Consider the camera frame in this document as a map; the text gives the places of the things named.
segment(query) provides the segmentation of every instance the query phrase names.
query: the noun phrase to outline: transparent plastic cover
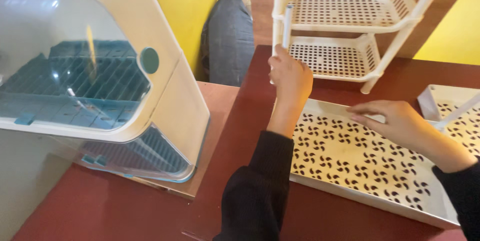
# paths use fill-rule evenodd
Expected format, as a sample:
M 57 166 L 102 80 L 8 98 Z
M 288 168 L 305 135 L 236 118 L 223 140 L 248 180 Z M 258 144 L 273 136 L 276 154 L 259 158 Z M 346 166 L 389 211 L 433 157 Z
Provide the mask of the transparent plastic cover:
M 96 0 L 0 0 L 0 118 L 110 130 L 150 89 Z

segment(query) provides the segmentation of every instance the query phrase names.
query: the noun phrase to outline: dish drying rack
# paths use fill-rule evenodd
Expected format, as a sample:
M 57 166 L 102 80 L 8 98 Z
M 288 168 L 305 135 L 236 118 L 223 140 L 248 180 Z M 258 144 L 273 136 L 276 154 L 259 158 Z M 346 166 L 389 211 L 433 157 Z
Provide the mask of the dish drying rack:
M 274 0 L 273 45 L 281 41 L 315 78 L 365 82 L 370 93 L 433 0 Z M 291 30 L 363 33 L 356 39 L 291 36 Z M 380 57 L 374 34 L 397 32 Z

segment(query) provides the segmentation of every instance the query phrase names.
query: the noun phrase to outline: red table surface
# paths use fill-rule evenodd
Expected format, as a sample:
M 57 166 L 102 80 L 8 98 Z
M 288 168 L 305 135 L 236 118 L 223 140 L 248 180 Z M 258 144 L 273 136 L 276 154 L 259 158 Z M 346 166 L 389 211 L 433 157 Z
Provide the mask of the red table surface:
M 271 46 L 256 48 L 195 200 L 73 165 L 14 240 L 191 240 L 182 232 L 213 238 L 220 230 L 223 188 L 248 164 L 273 109 L 270 54 Z M 418 109 L 416 97 L 428 84 L 480 89 L 479 75 L 480 66 L 396 58 L 369 95 L 360 93 L 361 83 L 315 79 L 310 98 L 345 105 L 405 100 Z M 443 231 L 293 182 L 281 239 L 465 240 L 460 230 Z

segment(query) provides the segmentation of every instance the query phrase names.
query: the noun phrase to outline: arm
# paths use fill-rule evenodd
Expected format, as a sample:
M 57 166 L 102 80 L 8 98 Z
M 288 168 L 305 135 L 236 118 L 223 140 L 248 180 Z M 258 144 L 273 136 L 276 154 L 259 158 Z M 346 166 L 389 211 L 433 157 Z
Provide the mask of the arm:
M 428 124 L 408 103 L 373 101 L 348 109 L 352 120 L 435 163 L 433 173 L 445 188 L 468 240 L 480 240 L 480 164 L 462 145 Z M 366 116 L 385 116 L 382 124 Z
M 293 130 L 312 91 L 308 66 L 276 46 L 268 62 L 277 103 L 260 133 L 248 166 L 228 180 L 222 197 L 222 230 L 214 240 L 278 240 L 282 227 L 293 152 Z

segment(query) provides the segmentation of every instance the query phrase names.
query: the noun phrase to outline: black sleeve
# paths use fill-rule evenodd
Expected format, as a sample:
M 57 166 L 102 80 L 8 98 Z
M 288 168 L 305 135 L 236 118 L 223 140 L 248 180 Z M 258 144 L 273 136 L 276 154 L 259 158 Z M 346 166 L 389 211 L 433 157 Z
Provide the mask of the black sleeve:
M 465 237 L 480 240 L 480 164 L 455 173 L 444 173 L 435 166 L 433 173 L 452 201 Z
M 262 131 L 248 166 L 228 180 L 219 240 L 278 240 L 289 191 L 293 140 Z

